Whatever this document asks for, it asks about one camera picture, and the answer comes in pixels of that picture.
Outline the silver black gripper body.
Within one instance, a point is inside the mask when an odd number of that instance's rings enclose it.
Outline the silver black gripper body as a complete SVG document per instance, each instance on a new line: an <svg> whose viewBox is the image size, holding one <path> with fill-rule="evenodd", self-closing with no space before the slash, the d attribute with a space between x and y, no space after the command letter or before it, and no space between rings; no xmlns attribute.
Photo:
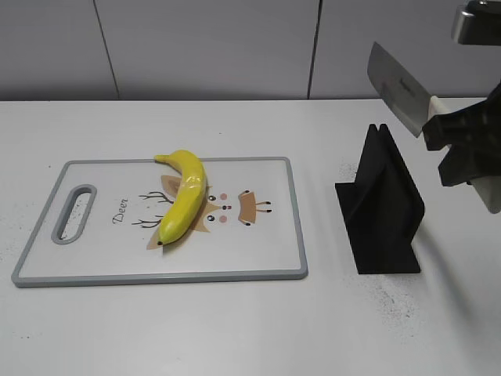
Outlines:
<svg viewBox="0 0 501 376"><path fill-rule="evenodd" d="M451 35L461 45L500 45L500 1L468 1L459 6Z"/></svg>

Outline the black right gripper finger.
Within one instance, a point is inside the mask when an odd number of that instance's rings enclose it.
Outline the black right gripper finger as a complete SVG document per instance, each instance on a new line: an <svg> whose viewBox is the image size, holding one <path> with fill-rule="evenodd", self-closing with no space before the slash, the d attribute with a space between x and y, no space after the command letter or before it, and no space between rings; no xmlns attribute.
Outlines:
<svg viewBox="0 0 501 376"><path fill-rule="evenodd" d="M423 126L423 134L428 150L451 145L500 152L500 84L479 103L433 116Z"/></svg>

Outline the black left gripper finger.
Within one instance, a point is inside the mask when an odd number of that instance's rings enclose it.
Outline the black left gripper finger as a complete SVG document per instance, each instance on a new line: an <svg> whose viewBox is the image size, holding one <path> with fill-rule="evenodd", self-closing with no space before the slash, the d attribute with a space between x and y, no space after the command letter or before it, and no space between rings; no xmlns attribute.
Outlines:
<svg viewBox="0 0 501 376"><path fill-rule="evenodd" d="M443 186L500 176L500 129L444 128L438 133L449 152L438 166Z"/></svg>

